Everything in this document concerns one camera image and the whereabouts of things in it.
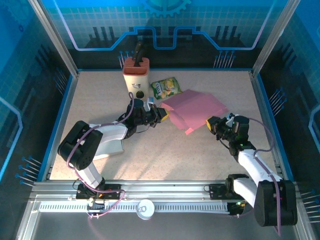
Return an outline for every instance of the glass panel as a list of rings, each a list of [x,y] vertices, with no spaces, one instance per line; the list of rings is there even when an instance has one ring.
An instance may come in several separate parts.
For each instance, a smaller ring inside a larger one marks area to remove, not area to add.
[[[261,70],[294,180],[320,233],[320,2],[301,1]]]
[[[286,0],[42,0],[80,69],[252,68]]]
[[[0,1],[0,30],[0,239],[14,239],[70,74],[28,1]]]

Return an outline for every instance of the knife block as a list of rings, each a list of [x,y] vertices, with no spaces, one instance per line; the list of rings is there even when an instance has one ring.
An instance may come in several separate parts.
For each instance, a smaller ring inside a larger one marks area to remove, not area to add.
[[[135,61],[132,60],[132,57],[128,57],[124,61],[122,72],[125,84],[128,92],[132,92],[135,98],[145,102],[149,97],[150,83],[148,76],[150,62],[148,58],[143,57],[140,66],[134,65]]]

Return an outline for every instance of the pink paper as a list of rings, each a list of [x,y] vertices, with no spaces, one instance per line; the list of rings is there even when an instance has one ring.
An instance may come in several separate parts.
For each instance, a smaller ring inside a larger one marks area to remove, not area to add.
[[[175,113],[178,114],[190,128],[186,134],[205,125],[209,117],[220,116],[226,112],[228,112],[226,106],[211,94],[203,94],[188,104],[183,104],[175,109]]]
[[[186,122],[183,120],[183,118],[180,117],[174,110],[169,111],[169,118],[170,118],[171,122],[174,125],[176,125],[179,130],[189,128],[189,126],[186,124]]]
[[[189,89],[163,101],[161,107],[170,111],[170,120],[178,129],[187,129],[186,135],[205,125],[209,117],[228,112],[213,95]]]
[[[204,94],[204,93],[188,89],[188,90],[184,91],[183,93],[174,95],[174,96],[170,97],[169,99],[164,100],[160,104],[160,107],[165,108],[168,111],[172,111],[172,110],[177,109],[181,105],[185,105],[185,104],[189,103],[194,98],[196,98],[202,94]]]

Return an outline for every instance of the gear logo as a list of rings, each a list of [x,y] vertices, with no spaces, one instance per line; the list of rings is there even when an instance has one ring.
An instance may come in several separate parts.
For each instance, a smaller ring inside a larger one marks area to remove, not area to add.
[[[181,10],[186,9],[186,5],[191,3],[191,0],[141,0],[145,10],[149,10],[150,14],[155,14],[157,17],[167,16],[173,17],[174,14],[179,14]]]

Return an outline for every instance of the chip bag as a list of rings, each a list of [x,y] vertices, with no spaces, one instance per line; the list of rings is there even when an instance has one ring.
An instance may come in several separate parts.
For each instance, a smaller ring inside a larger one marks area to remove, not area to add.
[[[166,97],[182,93],[179,83],[175,77],[154,81],[151,83],[151,87],[156,99],[164,99]]]

